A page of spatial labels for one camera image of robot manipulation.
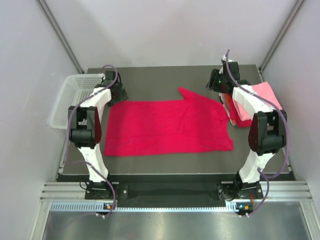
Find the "crimson red t shirt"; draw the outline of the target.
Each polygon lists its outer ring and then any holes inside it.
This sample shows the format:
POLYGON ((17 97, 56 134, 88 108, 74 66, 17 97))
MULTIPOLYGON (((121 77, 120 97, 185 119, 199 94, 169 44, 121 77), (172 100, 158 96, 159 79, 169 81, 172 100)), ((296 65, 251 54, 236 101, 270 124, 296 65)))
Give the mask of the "crimson red t shirt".
POLYGON ((223 105, 183 87, 178 91, 179 100, 123 101, 111 107, 104 155, 232 151, 234 142, 223 105))

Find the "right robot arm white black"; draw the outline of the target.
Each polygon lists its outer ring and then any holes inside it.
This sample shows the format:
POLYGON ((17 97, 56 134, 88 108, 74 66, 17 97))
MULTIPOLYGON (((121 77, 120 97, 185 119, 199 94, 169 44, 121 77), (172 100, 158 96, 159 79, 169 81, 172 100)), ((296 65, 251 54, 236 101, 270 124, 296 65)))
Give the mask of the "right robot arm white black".
POLYGON ((269 160, 286 146, 287 114, 269 100, 263 100, 247 80, 240 79, 236 61, 223 57, 221 63, 221 69, 212 70, 207 89, 232 97, 251 118, 248 134, 250 152, 245 164, 236 173, 232 185, 219 190, 220 198, 232 201, 249 198, 258 191, 263 169, 269 160))

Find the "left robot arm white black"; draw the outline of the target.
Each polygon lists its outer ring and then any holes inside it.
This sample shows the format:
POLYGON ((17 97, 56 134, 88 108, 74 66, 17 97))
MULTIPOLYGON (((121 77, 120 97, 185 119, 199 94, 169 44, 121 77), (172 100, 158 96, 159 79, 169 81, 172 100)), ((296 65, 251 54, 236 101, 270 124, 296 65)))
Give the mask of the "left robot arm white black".
POLYGON ((109 171, 104 164, 100 142, 102 140, 101 121, 105 107, 111 107, 128 99, 117 70, 105 71, 98 77, 92 93, 75 106, 68 109, 68 140, 74 144, 83 157, 89 172, 85 182, 87 200, 112 199, 113 185, 108 181, 109 171))

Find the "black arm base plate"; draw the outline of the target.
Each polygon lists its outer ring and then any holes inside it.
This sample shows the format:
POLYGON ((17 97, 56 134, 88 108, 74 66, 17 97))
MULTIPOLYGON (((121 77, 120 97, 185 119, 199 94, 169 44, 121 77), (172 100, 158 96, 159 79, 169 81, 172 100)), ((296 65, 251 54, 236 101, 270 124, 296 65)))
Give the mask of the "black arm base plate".
POLYGON ((238 174, 112 174, 117 200, 137 197, 206 197, 209 200, 259 200, 259 181, 243 183, 238 174))

